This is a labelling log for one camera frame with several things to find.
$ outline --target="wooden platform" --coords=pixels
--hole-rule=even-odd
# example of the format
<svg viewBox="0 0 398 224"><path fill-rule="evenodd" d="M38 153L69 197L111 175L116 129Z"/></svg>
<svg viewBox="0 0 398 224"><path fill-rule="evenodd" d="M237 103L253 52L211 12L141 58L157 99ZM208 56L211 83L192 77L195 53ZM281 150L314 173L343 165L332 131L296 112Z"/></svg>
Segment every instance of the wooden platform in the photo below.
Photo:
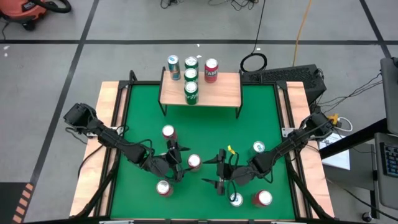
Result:
<svg viewBox="0 0 398 224"><path fill-rule="evenodd" d="M188 105L185 101L185 80L181 71L180 80L172 80L169 71L164 71L160 103L163 105ZM241 106L241 79L238 73L218 73L217 81L207 83L204 72L198 77L198 103L193 106Z"/></svg>

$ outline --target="green table surface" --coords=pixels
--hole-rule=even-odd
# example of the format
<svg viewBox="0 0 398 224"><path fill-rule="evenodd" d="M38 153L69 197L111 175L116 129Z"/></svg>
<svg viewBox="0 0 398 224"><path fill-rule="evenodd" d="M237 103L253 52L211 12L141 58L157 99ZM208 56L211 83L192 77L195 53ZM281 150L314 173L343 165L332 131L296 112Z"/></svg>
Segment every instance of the green table surface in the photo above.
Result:
<svg viewBox="0 0 398 224"><path fill-rule="evenodd" d="M220 148L227 149L228 145L239 152L239 164L245 165L254 141L264 142L268 150L282 140L273 86L243 86L244 106L239 119L235 119L234 108L199 106L169 106L167 116L164 116L157 102L158 94L158 85L133 86L126 121L130 130L125 138L133 142L151 139L158 155L167 150L162 128L171 124L176 129L178 143L191 149L182 152L183 168L188 167L189 155L198 154L206 161L214 158ZM181 182L173 184L171 197L161 197L155 189L161 178L140 170L122 156L111 217L294 219L284 159L279 159L274 166L272 184L254 179L245 186L237 186L244 198L240 207L233 207L226 195L217 195L216 189L201 178L218 180L216 165L203 164L198 172L185 174ZM252 195L262 189L272 194L273 201L268 207L257 208L251 203Z"/></svg>

